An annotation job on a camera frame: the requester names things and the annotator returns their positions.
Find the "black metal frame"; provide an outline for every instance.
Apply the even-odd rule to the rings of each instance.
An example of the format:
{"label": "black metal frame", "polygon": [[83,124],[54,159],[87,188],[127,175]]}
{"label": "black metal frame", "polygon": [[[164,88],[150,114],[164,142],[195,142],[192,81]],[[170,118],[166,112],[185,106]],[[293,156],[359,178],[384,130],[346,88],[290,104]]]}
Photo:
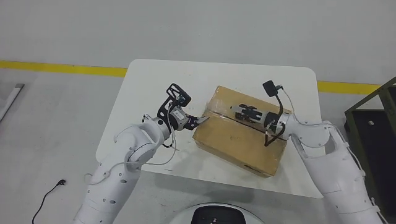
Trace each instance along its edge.
{"label": "black metal frame", "polygon": [[381,86],[377,90],[375,90],[373,93],[369,94],[368,96],[363,98],[361,101],[357,102],[357,104],[353,105],[351,108],[349,108],[348,110],[345,111],[345,116],[346,116],[345,129],[349,135],[349,138],[351,140],[353,140],[353,142],[351,143],[351,147],[352,147],[354,153],[356,154],[356,156],[359,158],[361,166],[363,167],[364,171],[366,172],[365,183],[366,183],[366,187],[368,189],[369,195],[376,199],[376,204],[380,208],[383,205],[383,203],[381,202],[381,199],[379,198],[377,187],[374,182],[374,178],[372,176],[370,166],[368,164],[366,152],[363,149],[362,140],[361,140],[361,137],[359,136],[358,128],[356,126],[356,122],[353,117],[353,112],[358,111],[358,108],[360,106],[367,103],[369,100],[373,99],[374,97],[376,97],[378,95],[379,98],[381,99],[382,105],[384,106],[384,111],[388,117],[389,123],[390,123],[392,130],[396,137],[396,105],[395,105],[396,100],[392,99],[392,96],[389,92],[389,88],[395,87],[394,84],[396,84],[396,77],[394,77],[392,80],[388,81],[383,86]]}

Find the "cardboard box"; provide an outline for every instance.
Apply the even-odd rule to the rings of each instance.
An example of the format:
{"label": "cardboard box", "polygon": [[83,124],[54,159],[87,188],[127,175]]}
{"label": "cardboard box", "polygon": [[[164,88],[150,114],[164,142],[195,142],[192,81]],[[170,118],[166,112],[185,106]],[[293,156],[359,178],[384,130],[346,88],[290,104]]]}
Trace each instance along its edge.
{"label": "cardboard box", "polygon": [[210,119],[196,129],[193,138],[198,147],[224,160],[259,176],[273,176],[278,169],[286,141],[277,139],[264,147],[262,125],[248,124],[255,128],[253,129],[235,121],[235,114],[230,107],[242,103],[255,106],[258,110],[279,112],[276,105],[219,86],[204,113]]}

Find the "white tabletop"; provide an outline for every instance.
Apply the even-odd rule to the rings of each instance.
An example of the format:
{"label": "white tabletop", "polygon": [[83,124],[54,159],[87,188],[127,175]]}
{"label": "white tabletop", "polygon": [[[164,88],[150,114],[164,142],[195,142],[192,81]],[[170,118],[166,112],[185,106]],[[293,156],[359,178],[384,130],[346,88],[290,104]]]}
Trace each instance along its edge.
{"label": "white tabletop", "polygon": [[[277,105],[276,99],[269,98],[262,88],[262,83],[267,80],[283,85],[293,100],[300,120],[321,121],[316,75],[306,67],[136,59],[128,67],[111,111],[97,150],[97,160],[100,162],[111,151],[115,133],[131,123],[141,123],[143,114],[147,113],[152,117],[157,115],[158,108],[168,96],[165,91],[171,83],[178,84],[192,98],[190,104],[184,108],[185,112],[201,116],[205,104],[211,99],[218,85]],[[280,99],[285,108],[291,108],[282,92]],[[142,169],[298,196],[322,197],[290,140],[276,175],[261,178],[199,149],[192,139],[193,133],[194,131],[187,130],[176,133],[177,148],[180,151],[176,152],[168,164],[144,165]],[[324,148],[307,149],[310,155],[325,154]],[[150,162],[167,161],[172,152],[172,149],[161,146]]]}

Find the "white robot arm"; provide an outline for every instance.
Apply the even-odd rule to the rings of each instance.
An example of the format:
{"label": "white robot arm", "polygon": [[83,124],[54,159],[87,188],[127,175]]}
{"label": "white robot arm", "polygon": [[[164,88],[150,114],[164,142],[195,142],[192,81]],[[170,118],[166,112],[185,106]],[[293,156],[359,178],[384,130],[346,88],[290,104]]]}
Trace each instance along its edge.
{"label": "white robot arm", "polygon": [[[272,133],[273,138],[266,136],[265,146],[270,145],[276,137],[291,141],[311,175],[314,184],[322,193],[325,200],[332,205],[344,224],[383,224],[385,219],[379,208],[370,201],[366,186],[365,173],[361,169],[357,158],[349,149],[336,126],[329,122],[309,124],[300,122],[294,114],[293,103],[287,95],[293,114],[283,113],[283,106],[278,97],[278,90],[282,86],[275,86],[272,81],[263,84],[267,94],[276,96],[280,104],[279,113],[259,111],[253,106],[241,104],[232,106],[236,119],[242,122],[261,123],[266,134]],[[303,145],[311,148],[323,147],[327,142],[334,143],[334,150],[321,157],[310,157]]]}
{"label": "white robot arm", "polygon": [[142,124],[131,125],[114,137],[116,145],[92,175],[74,224],[113,223],[135,188],[141,166],[153,157],[159,146],[173,146],[173,143],[169,146],[163,144],[173,130],[193,130],[208,120],[209,117],[197,118],[183,111],[182,107],[191,98],[176,84],[172,84],[167,93],[169,97],[161,105],[156,118],[144,115]]}

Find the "yellow stripe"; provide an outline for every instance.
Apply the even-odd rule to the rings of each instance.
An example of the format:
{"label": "yellow stripe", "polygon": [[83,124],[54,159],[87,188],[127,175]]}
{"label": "yellow stripe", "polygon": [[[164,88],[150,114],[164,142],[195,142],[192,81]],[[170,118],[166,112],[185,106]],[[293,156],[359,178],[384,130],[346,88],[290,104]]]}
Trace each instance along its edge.
{"label": "yellow stripe", "polygon": [[[124,77],[127,69],[123,67],[93,67],[65,64],[51,64],[38,62],[0,61],[0,69],[18,69],[28,71],[42,71],[65,74],[88,74]],[[347,93],[368,95],[379,88],[380,85],[357,84],[345,82],[318,81],[317,89],[320,92]]]}
{"label": "yellow stripe", "polygon": [[91,74],[124,77],[127,69],[122,67],[92,67],[37,62],[0,61],[0,69],[19,69],[29,71],[54,72],[65,74]]}
{"label": "yellow stripe", "polygon": [[377,90],[380,85],[318,81],[317,89],[320,92],[347,93],[369,95]]}

